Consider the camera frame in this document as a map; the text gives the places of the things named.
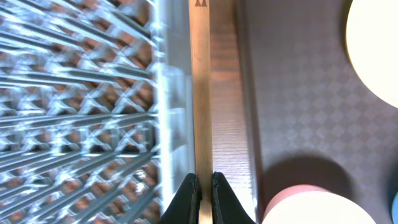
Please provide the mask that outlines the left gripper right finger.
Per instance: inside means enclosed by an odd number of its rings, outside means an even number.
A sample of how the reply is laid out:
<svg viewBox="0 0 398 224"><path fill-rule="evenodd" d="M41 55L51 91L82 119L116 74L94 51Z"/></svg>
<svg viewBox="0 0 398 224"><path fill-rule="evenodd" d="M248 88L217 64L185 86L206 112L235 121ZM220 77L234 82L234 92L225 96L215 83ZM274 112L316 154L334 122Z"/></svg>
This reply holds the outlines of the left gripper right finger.
<svg viewBox="0 0 398 224"><path fill-rule="evenodd" d="M254 224L221 172L211 178L213 224Z"/></svg>

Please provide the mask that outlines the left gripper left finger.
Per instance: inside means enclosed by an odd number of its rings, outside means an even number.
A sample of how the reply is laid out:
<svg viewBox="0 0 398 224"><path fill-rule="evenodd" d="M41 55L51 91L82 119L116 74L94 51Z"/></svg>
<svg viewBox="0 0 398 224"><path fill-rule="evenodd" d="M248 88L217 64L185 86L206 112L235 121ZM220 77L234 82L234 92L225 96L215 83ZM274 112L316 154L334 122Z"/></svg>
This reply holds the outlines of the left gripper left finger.
<svg viewBox="0 0 398 224"><path fill-rule="evenodd" d="M185 176L159 224L197 224L202 192L195 174Z"/></svg>

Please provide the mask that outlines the pink bowl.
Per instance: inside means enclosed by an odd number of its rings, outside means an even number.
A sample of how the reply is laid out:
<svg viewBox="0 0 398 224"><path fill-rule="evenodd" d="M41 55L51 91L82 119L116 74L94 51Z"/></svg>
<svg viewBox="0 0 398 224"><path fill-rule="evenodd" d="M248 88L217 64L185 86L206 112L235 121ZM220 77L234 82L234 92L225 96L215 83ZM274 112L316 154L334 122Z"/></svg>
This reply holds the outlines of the pink bowl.
<svg viewBox="0 0 398 224"><path fill-rule="evenodd" d="M268 203L262 224L376 224L352 200L316 185L294 185Z"/></svg>

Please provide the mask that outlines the wooden chopstick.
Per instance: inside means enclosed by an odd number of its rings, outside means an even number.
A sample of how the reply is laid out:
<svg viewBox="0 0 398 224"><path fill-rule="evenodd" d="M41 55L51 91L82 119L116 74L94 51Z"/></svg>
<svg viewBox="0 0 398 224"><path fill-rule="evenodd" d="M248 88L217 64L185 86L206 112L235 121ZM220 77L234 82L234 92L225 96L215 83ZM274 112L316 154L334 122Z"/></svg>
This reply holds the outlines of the wooden chopstick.
<svg viewBox="0 0 398 224"><path fill-rule="evenodd" d="M213 173L213 155L210 103L210 3L207 0L189 0L188 3L192 53L195 170L202 190L199 222L212 223L211 176Z"/></svg>

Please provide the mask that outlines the light blue bowl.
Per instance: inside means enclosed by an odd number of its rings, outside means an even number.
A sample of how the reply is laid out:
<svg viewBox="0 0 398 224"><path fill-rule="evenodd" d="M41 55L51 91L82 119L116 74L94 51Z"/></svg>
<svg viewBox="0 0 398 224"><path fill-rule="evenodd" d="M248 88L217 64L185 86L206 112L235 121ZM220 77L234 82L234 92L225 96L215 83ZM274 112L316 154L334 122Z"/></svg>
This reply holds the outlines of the light blue bowl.
<svg viewBox="0 0 398 224"><path fill-rule="evenodd" d="M398 224L398 193L395 194L391 203L391 218L393 224Z"/></svg>

